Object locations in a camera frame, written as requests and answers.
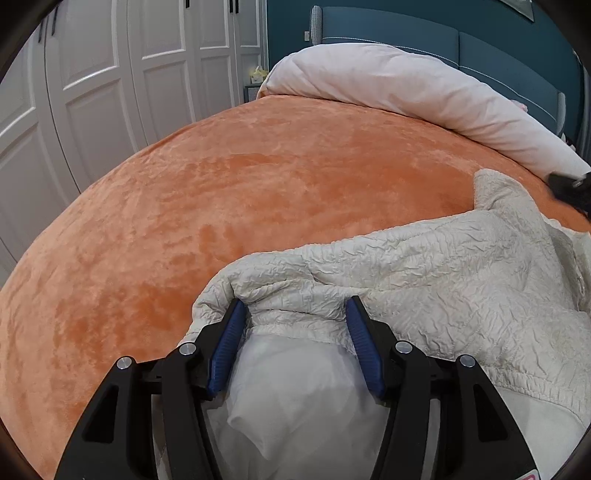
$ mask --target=white wardrobe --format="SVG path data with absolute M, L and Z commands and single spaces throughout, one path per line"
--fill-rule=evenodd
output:
M 80 192 L 243 102 L 264 0 L 64 0 L 0 83 L 0 286 Z

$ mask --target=blue gripper pad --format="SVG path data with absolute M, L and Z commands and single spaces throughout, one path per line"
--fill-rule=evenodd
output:
M 365 383 L 373 395 L 383 398 L 386 386 L 382 375 L 382 359 L 353 299 L 347 300 L 345 304 L 345 317 Z
M 246 306 L 238 300 L 211 358 L 207 382 L 207 394 L 211 397 L 226 387 L 245 324 Z

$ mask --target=orange velvet blanket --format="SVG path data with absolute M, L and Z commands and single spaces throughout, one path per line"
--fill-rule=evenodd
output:
M 589 228 L 512 160 L 394 113 L 271 96 L 181 129 L 88 188 L 0 291 L 0 417 L 51 479 L 113 362 L 172 350 L 226 264 L 465 212 L 482 167 Z

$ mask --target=blue headboard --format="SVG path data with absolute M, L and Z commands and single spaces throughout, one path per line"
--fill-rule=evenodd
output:
M 422 18 L 352 7 L 314 6 L 310 14 L 312 45 L 364 42 L 432 55 L 528 107 L 528 113 L 561 135 L 566 98 L 531 68 L 478 38 Z

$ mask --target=crinkled fabric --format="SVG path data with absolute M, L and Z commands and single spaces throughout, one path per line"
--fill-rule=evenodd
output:
M 396 205 L 384 205 L 396 208 Z M 181 341 L 221 320 L 237 297 L 252 333 L 340 345 L 354 353 L 344 302 L 427 355 L 473 355 L 497 387 L 591 420 L 589 234 L 545 221 L 527 191 L 475 174 L 475 209 L 327 245 L 247 255 L 215 275 Z

